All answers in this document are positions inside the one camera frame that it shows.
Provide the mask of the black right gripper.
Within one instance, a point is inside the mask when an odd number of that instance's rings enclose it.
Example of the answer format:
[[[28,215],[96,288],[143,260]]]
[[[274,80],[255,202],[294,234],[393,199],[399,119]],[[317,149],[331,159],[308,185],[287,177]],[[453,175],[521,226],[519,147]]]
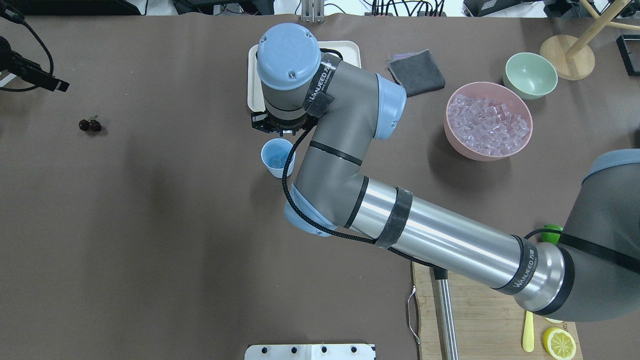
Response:
[[[284,120],[267,111],[251,112],[251,127],[263,133],[297,134],[300,130],[310,130],[317,125],[317,118],[307,113],[294,120]]]

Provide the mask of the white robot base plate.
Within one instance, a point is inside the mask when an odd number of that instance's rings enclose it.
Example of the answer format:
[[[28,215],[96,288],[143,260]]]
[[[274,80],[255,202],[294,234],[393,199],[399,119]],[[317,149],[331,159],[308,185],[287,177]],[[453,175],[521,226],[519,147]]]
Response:
[[[247,348],[245,360],[376,360],[373,344],[254,344]]]

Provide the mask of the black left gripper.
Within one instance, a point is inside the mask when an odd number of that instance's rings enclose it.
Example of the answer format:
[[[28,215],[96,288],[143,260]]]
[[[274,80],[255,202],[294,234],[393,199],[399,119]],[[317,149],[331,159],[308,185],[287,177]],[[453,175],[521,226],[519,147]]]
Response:
[[[26,76],[30,71],[30,83],[36,88],[46,89],[51,92],[66,92],[68,90],[70,86],[68,82],[42,70],[30,70],[34,64],[32,60],[13,51],[6,38],[0,37],[0,71],[7,71],[22,80],[26,80]]]

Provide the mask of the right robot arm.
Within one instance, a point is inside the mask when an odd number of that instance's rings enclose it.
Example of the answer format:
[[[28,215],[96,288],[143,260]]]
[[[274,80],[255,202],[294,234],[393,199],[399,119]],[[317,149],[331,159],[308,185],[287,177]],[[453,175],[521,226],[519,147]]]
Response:
[[[320,50],[298,23],[261,36],[256,71],[268,132],[313,130],[285,216],[321,236],[336,228],[416,262],[444,268],[560,321],[604,321],[639,309],[639,150],[599,156],[583,178],[558,243],[533,243],[361,173],[373,139],[400,120],[403,87]]]

